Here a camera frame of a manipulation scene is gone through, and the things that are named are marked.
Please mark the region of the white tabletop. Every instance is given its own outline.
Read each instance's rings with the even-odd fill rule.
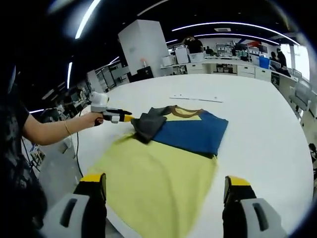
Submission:
[[[177,93],[216,95],[223,103],[170,99]],[[166,76],[119,86],[108,93],[109,107],[131,111],[135,117],[151,107],[179,105],[205,109],[229,121],[218,151],[219,169],[199,219],[188,237],[223,235],[224,180],[227,175],[249,181],[281,216],[288,232],[302,220],[313,196],[313,167],[303,130],[291,107],[268,82],[231,75]],[[123,133],[129,123],[102,125],[79,133],[78,160],[85,174]],[[77,148],[77,138],[73,135]],[[137,237],[110,209],[108,219],[125,237]]]

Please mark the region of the hand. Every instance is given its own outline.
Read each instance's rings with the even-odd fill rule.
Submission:
[[[104,123],[104,116],[101,113],[87,113],[85,115],[83,115],[82,117],[85,117],[85,121],[87,122],[87,126],[88,127],[93,127],[95,126],[95,121],[97,120],[97,122],[99,124]]]

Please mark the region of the bracelet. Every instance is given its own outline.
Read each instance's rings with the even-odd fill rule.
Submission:
[[[66,127],[66,130],[67,130],[68,134],[71,135],[71,133],[70,133],[68,127],[67,127],[66,121],[64,121],[64,124],[65,124],[65,127]]]

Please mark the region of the gray t-shirt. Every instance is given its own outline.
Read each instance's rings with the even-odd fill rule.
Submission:
[[[1,95],[0,99],[1,195],[4,197],[1,210],[5,216],[2,225],[4,230],[10,230],[10,237],[34,235],[34,223],[43,220],[47,201],[21,151],[22,129],[29,112],[14,92]]]

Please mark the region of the drawer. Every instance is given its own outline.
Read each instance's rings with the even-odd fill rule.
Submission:
[[[194,63],[194,64],[188,64],[186,65],[187,70],[202,70],[203,64],[202,63]]]
[[[202,69],[195,69],[195,70],[187,70],[188,74],[201,74],[204,73]]]
[[[255,78],[254,73],[238,72],[238,76],[243,76],[243,77],[248,77],[248,78]]]
[[[243,66],[243,65],[238,65],[237,66],[237,71],[239,72],[244,72],[244,73],[255,73],[255,68],[251,66]]]
[[[256,79],[271,82],[271,71],[265,68],[256,68]]]

